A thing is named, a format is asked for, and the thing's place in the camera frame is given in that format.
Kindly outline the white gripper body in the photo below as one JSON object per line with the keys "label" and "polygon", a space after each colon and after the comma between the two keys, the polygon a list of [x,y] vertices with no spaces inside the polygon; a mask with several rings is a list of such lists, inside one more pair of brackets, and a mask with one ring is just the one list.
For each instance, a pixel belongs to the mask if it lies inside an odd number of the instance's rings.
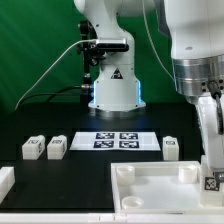
{"label": "white gripper body", "polygon": [[208,166],[224,169],[224,134],[218,132],[217,104],[211,97],[200,97],[196,105],[202,145]]}

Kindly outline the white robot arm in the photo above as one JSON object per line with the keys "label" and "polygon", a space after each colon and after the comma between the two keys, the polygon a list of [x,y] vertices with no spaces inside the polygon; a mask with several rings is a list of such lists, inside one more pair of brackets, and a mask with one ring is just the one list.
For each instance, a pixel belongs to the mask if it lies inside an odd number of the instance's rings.
{"label": "white robot arm", "polygon": [[145,106],[134,74],[135,40],[117,19],[156,10],[159,29],[172,40],[176,90],[197,109],[207,165],[224,170],[224,0],[74,0],[74,4],[96,32],[90,52],[100,61],[100,75],[89,107],[125,112]]}

